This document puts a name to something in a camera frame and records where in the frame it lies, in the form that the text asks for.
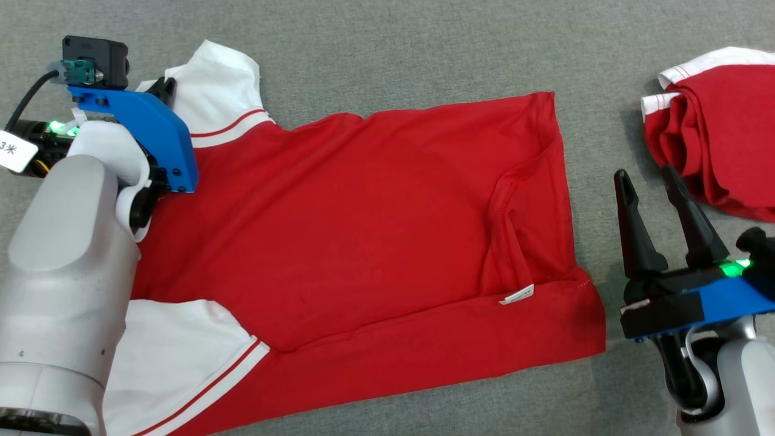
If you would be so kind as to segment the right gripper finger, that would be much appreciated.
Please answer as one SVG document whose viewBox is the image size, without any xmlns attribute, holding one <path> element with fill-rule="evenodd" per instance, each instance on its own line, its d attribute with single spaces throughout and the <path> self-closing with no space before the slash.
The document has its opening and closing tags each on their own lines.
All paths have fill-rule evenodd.
<svg viewBox="0 0 775 436">
<path fill-rule="evenodd" d="M 675 167 L 666 165 L 661 168 L 662 180 L 670 204 L 675 207 L 680 219 L 687 253 L 687 266 L 690 268 L 709 268 L 728 259 L 729 250 L 690 193 L 684 180 Z"/>
<path fill-rule="evenodd" d="M 615 171 L 613 176 L 618 215 L 618 229 L 626 278 L 646 283 L 669 268 L 666 257 L 656 251 L 639 212 L 639 196 L 628 172 Z"/>
</svg>

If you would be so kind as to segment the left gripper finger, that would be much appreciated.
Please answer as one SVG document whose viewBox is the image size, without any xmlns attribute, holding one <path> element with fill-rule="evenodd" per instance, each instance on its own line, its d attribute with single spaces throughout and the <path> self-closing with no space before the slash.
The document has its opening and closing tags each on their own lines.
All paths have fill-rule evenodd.
<svg viewBox="0 0 775 436">
<path fill-rule="evenodd" d="M 174 98 L 177 89 L 177 81 L 175 78 L 159 77 L 155 82 L 152 82 L 147 93 L 157 97 L 158 100 L 163 102 L 166 107 L 172 109 L 174 105 Z"/>
</svg>

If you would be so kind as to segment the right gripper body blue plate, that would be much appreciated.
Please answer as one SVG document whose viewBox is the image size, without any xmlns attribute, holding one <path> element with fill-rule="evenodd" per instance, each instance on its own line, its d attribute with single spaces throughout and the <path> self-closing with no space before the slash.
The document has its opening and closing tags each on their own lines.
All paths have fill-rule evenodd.
<svg viewBox="0 0 775 436">
<path fill-rule="evenodd" d="M 645 300 L 622 308 L 624 337 L 634 342 L 775 312 L 775 269 L 727 260 L 653 279 Z"/>
</svg>

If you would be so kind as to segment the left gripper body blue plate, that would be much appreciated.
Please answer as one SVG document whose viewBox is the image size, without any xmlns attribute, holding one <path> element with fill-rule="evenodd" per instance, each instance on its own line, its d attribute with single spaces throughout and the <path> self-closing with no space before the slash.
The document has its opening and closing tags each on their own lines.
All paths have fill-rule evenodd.
<svg viewBox="0 0 775 436">
<path fill-rule="evenodd" d="M 158 97 L 147 92 L 69 86 L 77 107 L 113 116 L 117 122 L 80 124 L 67 156 L 102 160 L 131 186 L 150 185 L 149 158 L 165 181 L 162 187 L 193 193 L 199 182 L 188 127 Z"/>
</svg>

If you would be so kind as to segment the red Bulls 23 shorts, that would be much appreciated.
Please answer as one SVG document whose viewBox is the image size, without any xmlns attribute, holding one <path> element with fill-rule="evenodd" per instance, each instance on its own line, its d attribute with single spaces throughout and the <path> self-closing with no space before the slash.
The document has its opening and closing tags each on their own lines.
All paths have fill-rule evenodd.
<svg viewBox="0 0 775 436">
<path fill-rule="evenodd" d="M 725 47 L 659 73 L 641 99 L 648 151 L 701 202 L 775 223 L 775 52 Z"/>
</svg>

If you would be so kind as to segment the red white-sleeved T-shirt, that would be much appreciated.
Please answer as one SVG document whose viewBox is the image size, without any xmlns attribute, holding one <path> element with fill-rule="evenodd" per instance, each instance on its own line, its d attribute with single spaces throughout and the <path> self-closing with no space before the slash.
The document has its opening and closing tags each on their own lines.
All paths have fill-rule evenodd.
<svg viewBox="0 0 775 436">
<path fill-rule="evenodd" d="M 286 130 L 259 66 L 170 67 L 200 180 L 139 243 L 108 436 L 207 436 L 604 351 L 555 94 Z"/>
</svg>

